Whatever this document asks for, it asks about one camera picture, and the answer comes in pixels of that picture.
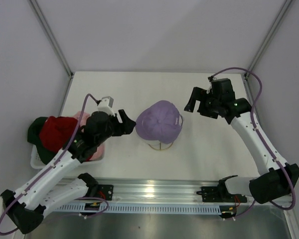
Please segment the red baseball cap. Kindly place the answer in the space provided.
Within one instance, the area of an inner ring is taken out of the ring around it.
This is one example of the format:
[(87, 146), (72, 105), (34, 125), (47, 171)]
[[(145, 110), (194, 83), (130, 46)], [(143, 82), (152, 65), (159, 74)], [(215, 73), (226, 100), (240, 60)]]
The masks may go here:
[(46, 165), (56, 153), (67, 144), (77, 124), (80, 127), (86, 124), (90, 114), (83, 113), (80, 121), (79, 113), (73, 117), (39, 117), (38, 138), (41, 146), (37, 147), (37, 152), (41, 161)]

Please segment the purple baseball cap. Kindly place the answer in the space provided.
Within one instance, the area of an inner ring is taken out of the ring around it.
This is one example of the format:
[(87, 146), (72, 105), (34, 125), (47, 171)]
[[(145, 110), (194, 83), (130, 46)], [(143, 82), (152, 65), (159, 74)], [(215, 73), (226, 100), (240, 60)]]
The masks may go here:
[(143, 140), (174, 142), (181, 130), (184, 119), (176, 106), (161, 100), (143, 111), (136, 120), (136, 132)]

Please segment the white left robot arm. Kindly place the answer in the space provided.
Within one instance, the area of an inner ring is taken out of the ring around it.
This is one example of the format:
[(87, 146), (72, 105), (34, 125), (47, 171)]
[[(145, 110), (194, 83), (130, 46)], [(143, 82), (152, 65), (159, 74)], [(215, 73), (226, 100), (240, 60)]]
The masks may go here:
[(99, 183), (89, 173), (80, 174), (73, 182), (58, 189), (53, 187), (70, 171), (80, 166), (110, 137), (131, 134), (136, 122), (124, 110), (117, 114), (96, 111), (83, 127), (75, 130), (68, 144), (30, 181), (21, 188), (1, 194), (4, 212), (17, 230), (28, 234), (36, 229), (55, 209), (76, 199), (105, 202), (98, 197)]

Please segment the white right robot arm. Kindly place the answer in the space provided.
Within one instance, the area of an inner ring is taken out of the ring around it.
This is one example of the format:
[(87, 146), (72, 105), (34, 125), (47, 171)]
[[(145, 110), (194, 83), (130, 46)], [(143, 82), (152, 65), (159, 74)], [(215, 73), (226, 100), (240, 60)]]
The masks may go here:
[(229, 201), (235, 195), (250, 196), (259, 204), (291, 195), (296, 202), (295, 185), (299, 179), (297, 164), (289, 164), (265, 135), (245, 98), (236, 98), (230, 79), (210, 80), (209, 89), (194, 87), (184, 110), (216, 119), (222, 117), (237, 132), (249, 150), (258, 177), (232, 175), (219, 180), (217, 195)]

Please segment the pink baseball cap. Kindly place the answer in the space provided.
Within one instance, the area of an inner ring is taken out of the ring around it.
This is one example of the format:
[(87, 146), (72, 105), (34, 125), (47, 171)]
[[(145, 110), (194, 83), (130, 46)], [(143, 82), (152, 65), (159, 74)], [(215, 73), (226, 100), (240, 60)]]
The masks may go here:
[[(88, 121), (88, 118), (91, 115), (86, 113), (86, 112), (82, 112), (82, 111), (78, 111), (73, 118), (75, 118), (78, 122), (79, 122), (79, 130), (83, 132), (85, 139), (88, 140), (88, 143), (90, 145), (92, 145), (93, 141), (92, 141), (92, 133), (91, 133), (91, 127), (88, 126), (87, 129), (85, 129), (86, 123)], [(104, 157), (104, 153), (105, 153), (105, 144), (102, 143), (100, 144), (96, 151), (94, 152), (94, 154), (87, 159), (87, 162), (92, 162), (92, 161), (100, 161), (103, 159)]]

